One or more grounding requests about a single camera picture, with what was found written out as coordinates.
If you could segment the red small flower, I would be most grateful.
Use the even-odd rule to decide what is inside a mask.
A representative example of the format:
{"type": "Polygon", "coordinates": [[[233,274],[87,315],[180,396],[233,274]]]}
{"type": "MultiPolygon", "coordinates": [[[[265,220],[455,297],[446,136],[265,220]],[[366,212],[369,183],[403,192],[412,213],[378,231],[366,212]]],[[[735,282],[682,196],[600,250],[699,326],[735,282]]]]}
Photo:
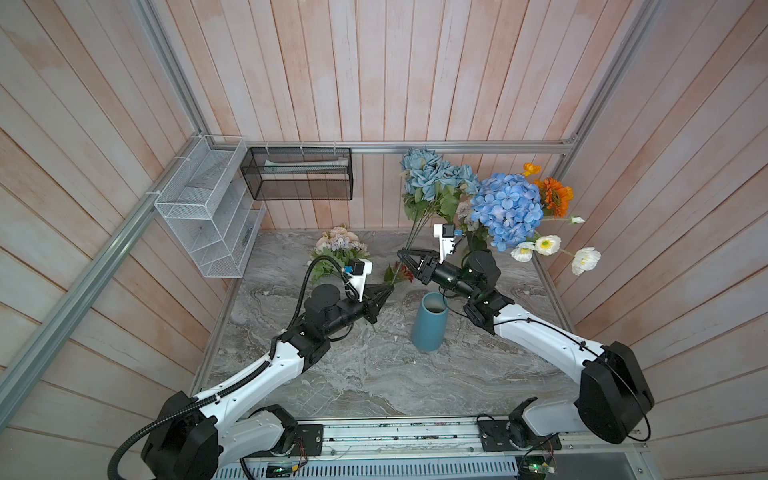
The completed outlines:
{"type": "Polygon", "coordinates": [[[412,282],[413,280],[413,273],[401,262],[388,265],[384,273],[384,282],[391,285],[396,285],[404,281],[412,282]]]}

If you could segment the teal ceramic vase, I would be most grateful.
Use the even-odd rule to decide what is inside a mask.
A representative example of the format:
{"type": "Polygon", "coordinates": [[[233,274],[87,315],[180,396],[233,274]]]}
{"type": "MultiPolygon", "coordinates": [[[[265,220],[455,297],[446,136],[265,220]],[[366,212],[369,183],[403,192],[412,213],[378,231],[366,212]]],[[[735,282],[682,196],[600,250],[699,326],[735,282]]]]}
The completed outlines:
{"type": "Polygon", "coordinates": [[[443,343],[448,308],[443,295],[430,292],[423,296],[411,331],[411,342],[422,352],[433,352],[443,343]]]}

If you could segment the dusty blue flower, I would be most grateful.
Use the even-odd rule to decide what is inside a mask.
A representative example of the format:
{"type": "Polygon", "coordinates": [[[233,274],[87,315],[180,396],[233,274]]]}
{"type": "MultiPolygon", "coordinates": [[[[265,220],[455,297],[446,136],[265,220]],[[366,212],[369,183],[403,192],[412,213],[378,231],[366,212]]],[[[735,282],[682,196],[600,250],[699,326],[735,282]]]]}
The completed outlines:
{"type": "Polygon", "coordinates": [[[452,224],[462,200],[478,193],[480,180],[468,165],[444,160],[435,150],[411,149],[400,162],[406,217],[412,221],[405,249],[410,249],[432,219],[452,224]]]}

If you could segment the blue hydrangea flower stem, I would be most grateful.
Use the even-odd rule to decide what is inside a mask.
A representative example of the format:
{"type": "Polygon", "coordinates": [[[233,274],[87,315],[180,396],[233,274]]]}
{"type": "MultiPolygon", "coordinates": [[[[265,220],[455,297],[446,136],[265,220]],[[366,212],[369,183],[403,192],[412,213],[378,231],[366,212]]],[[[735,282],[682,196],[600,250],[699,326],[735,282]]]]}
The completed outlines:
{"type": "Polygon", "coordinates": [[[499,252],[532,240],[544,217],[539,187],[521,174],[494,173],[469,201],[465,224],[484,231],[499,252]]]}

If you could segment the orange gerbera flower stem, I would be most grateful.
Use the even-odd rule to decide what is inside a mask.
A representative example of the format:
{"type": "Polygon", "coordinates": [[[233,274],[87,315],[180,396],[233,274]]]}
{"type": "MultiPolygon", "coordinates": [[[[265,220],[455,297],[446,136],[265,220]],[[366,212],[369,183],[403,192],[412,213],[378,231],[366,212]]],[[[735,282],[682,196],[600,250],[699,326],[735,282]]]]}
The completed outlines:
{"type": "Polygon", "coordinates": [[[544,214],[564,218],[568,213],[570,202],[574,199],[573,189],[564,186],[554,178],[535,180],[534,184],[539,189],[540,204],[544,214]]]}

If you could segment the white ranunculus flower stem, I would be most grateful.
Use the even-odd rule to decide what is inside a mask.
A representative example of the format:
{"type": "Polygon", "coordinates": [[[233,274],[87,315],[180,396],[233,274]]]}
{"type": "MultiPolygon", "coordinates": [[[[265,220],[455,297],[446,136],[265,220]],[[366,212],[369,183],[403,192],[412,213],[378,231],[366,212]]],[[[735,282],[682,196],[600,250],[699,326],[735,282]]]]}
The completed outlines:
{"type": "Polygon", "coordinates": [[[571,258],[571,271],[575,276],[594,270],[602,258],[602,254],[594,247],[584,247],[573,253],[563,250],[561,243],[557,235],[540,235],[535,232],[531,240],[518,244],[511,251],[511,256],[518,262],[529,262],[534,254],[553,256],[564,253],[571,258]]]}

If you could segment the pink purple mixed bouquet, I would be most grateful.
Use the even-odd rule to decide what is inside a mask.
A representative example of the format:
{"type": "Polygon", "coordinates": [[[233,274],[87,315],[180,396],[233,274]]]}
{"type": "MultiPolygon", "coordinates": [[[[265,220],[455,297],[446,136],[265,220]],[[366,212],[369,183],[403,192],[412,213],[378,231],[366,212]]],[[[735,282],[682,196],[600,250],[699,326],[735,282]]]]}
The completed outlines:
{"type": "Polygon", "coordinates": [[[472,205],[469,200],[462,201],[458,204],[456,210],[456,220],[459,225],[459,229],[467,234],[469,232],[477,231],[480,223],[471,219],[472,205]]]}

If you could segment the yellow poppy flower stem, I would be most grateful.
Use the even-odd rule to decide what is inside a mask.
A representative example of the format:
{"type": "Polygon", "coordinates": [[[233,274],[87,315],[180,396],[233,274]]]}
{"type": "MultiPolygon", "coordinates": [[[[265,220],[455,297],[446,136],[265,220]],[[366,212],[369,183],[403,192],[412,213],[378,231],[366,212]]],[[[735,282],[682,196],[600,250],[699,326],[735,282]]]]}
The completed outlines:
{"type": "Polygon", "coordinates": [[[537,175],[541,172],[542,167],[539,165],[536,165],[534,163],[525,163],[523,166],[523,172],[522,175],[524,177],[530,177],[532,175],[537,175]]]}

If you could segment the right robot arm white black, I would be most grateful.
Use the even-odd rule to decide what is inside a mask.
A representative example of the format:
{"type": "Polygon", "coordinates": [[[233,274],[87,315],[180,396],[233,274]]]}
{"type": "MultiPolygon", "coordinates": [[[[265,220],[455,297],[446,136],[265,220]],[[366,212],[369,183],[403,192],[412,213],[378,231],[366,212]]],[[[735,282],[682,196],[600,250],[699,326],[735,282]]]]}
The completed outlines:
{"type": "Polygon", "coordinates": [[[472,252],[463,266],[434,250],[401,249],[400,261],[424,284],[435,283],[464,299],[464,314],[477,327],[516,343],[557,367],[579,387],[577,395],[540,402],[531,397],[510,414],[515,446],[589,431],[610,444],[630,438],[655,400],[634,352],[615,341],[603,345],[546,322],[496,288],[501,276],[487,250],[472,252]]]}

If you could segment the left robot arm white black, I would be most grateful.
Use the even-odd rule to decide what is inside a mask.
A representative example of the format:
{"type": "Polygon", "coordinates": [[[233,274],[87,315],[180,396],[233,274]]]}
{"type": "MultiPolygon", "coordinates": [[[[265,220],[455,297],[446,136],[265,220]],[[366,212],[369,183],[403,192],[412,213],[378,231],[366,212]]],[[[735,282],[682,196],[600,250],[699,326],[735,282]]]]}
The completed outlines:
{"type": "Polygon", "coordinates": [[[322,284],[300,297],[289,326],[260,359],[194,397],[179,392],[165,402],[146,434],[144,463],[158,479],[210,479],[250,454],[289,448],[295,419],[259,402],[318,363],[340,330],[359,319],[375,323],[393,291],[373,284],[344,294],[322,284]]]}

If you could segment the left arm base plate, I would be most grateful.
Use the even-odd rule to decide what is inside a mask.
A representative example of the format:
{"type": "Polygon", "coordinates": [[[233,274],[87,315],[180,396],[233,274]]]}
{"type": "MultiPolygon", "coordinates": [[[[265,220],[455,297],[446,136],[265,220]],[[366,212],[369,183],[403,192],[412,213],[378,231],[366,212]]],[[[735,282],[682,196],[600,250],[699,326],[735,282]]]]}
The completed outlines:
{"type": "Polygon", "coordinates": [[[296,457],[306,455],[319,456],[323,448],[324,425],[321,423],[299,424],[288,439],[279,440],[272,450],[260,452],[261,456],[271,457],[296,457]]]}

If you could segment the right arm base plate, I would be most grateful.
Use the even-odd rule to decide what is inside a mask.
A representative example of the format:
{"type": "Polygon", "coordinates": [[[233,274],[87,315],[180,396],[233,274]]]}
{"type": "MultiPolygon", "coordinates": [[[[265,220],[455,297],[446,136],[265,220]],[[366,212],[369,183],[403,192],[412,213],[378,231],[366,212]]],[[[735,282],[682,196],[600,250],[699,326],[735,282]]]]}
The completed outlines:
{"type": "Polygon", "coordinates": [[[535,434],[522,421],[495,419],[488,415],[479,415],[475,419],[484,452],[522,451],[532,448],[537,450],[561,450],[562,442],[554,436],[545,442],[547,436],[535,434]]]}

